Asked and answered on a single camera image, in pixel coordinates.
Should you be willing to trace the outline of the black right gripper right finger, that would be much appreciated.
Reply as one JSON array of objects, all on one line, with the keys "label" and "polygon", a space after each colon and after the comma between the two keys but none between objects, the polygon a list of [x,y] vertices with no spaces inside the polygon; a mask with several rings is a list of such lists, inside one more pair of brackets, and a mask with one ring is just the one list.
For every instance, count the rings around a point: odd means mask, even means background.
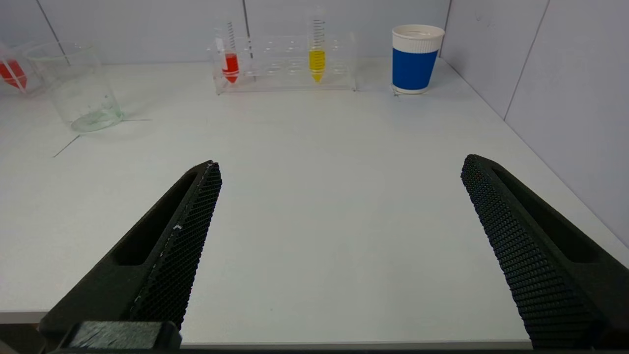
[{"label": "black right gripper right finger", "polygon": [[460,174],[536,350],[627,350],[629,271],[500,164]]}]

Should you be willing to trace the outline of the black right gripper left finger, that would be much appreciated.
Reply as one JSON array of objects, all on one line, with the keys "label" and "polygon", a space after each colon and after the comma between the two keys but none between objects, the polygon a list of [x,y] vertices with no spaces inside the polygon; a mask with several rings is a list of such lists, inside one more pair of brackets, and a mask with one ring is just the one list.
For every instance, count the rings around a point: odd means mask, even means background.
[{"label": "black right gripper left finger", "polygon": [[221,189],[218,163],[186,171],[43,317],[41,334],[59,341],[83,321],[181,328]]}]

